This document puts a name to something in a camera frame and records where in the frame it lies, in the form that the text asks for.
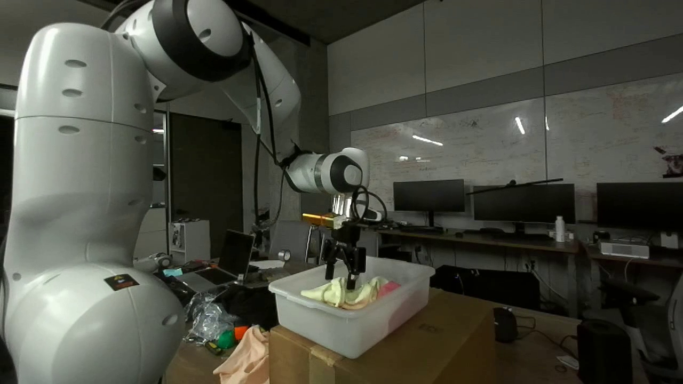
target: clear plastic container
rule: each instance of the clear plastic container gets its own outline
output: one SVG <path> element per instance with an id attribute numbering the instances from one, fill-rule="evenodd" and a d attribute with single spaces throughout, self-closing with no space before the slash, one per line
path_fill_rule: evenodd
<path id="1" fill-rule="evenodd" d="M 336 278 L 346 278 L 346 274 L 344 263 L 337 263 Z M 280 324 L 342 357 L 361 357 L 427 305 L 434 269 L 368 257 L 361 283 L 375 275 L 397 282 L 399 289 L 359 312 L 301 296 L 301 291 L 325 283 L 325 267 L 271 282 L 269 291 L 276 295 Z"/>

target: black monitor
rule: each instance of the black monitor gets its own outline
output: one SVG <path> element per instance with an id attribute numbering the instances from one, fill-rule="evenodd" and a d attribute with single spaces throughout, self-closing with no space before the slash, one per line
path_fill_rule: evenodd
<path id="1" fill-rule="evenodd" d="M 683 229 L 683 184 L 597 184 L 597 227 Z"/>
<path id="2" fill-rule="evenodd" d="M 473 219 L 502 222 L 577 222 L 574 184 L 552 185 L 475 185 L 471 190 Z"/>
<path id="3" fill-rule="evenodd" d="M 434 227 L 436 212 L 466 212 L 463 179 L 394 182 L 394 212 L 427 212 Z"/>
<path id="4" fill-rule="evenodd" d="M 228 274 L 246 274 L 252 261 L 254 237 L 240 230 L 225 230 L 218 267 Z"/>

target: chair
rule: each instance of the chair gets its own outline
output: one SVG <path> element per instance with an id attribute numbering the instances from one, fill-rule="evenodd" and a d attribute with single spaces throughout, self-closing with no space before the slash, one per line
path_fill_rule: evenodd
<path id="1" fill-rule="evenodd" d="M 431 286 L 503 305 L 541 310 L 541 282 L 534 274 L 460 269 L 442 265 L 431 278 Z"/>
<path id="2" fill-rule="evenodd" d="M 634 346 L 641 353 L 650 381 L 683 381 L 683 275 L 673 289 L 667 304 L 626 305 L 623 320 L 631 326 Z"/>

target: desk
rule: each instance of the desk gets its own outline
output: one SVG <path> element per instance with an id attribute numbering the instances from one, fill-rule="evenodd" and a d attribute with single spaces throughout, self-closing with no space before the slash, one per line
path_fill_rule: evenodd
<path id="1" fill-rule="evenodd" d="M 554 346 L 564 337 L 577 336 L 578 320 L 520 307 L 514 307 L 514 314 L 519 317 L 519 326 L 527 326 L 534 317 L 535 331 L 514 343 L 497 343 L 497 379 L 502 384 L 580 381 L 577 371 L 561 370 L 557 357 L 564 357 L 566 353 Z M 564 346 L 577 355 L 577 342 L 566 342 Z M 647 376 L 635 353 L 631 357 L 631 366 L 634 384 L 647 384 Z"/>
<path id="2" fill-rule="evenodd" d="M 560 349 L 554 343 L 561 342 L 566 336 L 577 336 L 578 320 L 530 312 L 514 307 L 519 317 L 519 326 L 527 326 L 530 317 L 535 320 L 535 331 L 514 343 L 495 343 L 495 376 L 500 384 L 535 384 L 535 381 L 580 381 L 578 374 L 571 370 L 557 370 L 557 357 L 566 353 Z M 577 353 L 577 343 L 567 342 L 566 347 Z M 201 346 L 181 343 L 177 355 L 167 370 L 165 384 L 216 384 L 218 376 L 213 370 L 227 357 L 213 357 Z M 634 381 L 647 381 L 639 358 L 634 357 Z"/>
<path id="3" fill-rule="evenodd" d="M 582 245 L 578 242 L 554 243 L 552 238 L 513 238 L 513 237 L 485 237 L 485 235 L 436 235 L 436 232 L 399 232 L 399 230 L 378 230 L 384 238 L 393 242 L 438 242 L 453 245 L 471 247 L 502 247 L 519 251 L 538 251 L 541 257 L 566 261 L 569 279 L 566 282 L 566 296 L 569 301 L 569 316 L 578 316 L 578 295 L 577 295 L 577 258 L 582 257 Z"/>
<path id="4" fill-rule="evenodd" d="M 621 258 L 621 257 L 603 257 L 599 254 L 599 247 L 586 245 L 586 257 L 592 261 L 592 283 L 594 295 L 592 295 L 592 307 L 602 307 L 602 295 L 599 295 L 599 267 L 613 267 L 621 269 L 621 274 L 627 278 L 631 269 L 641 272 L 656 272 L 656 274 L 683 274 L 683 258 L 681 257 L 661 257 L 661 254 L 650 254 L 650 258 Z"/>

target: ceiling light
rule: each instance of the ceiling light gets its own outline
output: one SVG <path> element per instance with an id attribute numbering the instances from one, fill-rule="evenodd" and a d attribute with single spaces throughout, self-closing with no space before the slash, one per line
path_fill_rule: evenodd
<path id="1" fill-rule="evenodd" d="M 526 123 L 520 123 L 520 118 L 514 118 L 514 121 L 517 121 L 519 132 L 527 134 Z"/>
<path id="2" fill-rule="evenodd" d="M 411 138 L 422 140 L 422 142 L 428 142 L 428 146 L 443 147 L 443 142 L 442 142 L 442 140 L 431 140 L 431 138 L 427 138 L 427 137 L 411 134 Z"/>
<path id="3" fill-rule="evenodd" d="M 661 123 L 667 123 L 667 121 L 673 121 L 676 115 L 681 115 L 683 114 L 683 107 L 679 107 L 676 110 L 673 110 L 671 115 L 666 115 L 663 119 L 661 119 Z"/>

